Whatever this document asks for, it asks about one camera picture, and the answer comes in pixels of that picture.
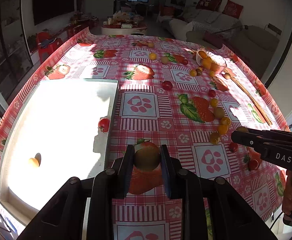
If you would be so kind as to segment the orange gloved right hand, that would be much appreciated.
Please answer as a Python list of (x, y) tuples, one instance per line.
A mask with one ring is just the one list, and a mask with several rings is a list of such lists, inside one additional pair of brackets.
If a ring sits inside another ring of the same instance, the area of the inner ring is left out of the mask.
[(282, 211), (286, 216), (289, 216), (292, 213), (292, 172), (286, 170), (286, 175), (287, 178), (282, 202)]

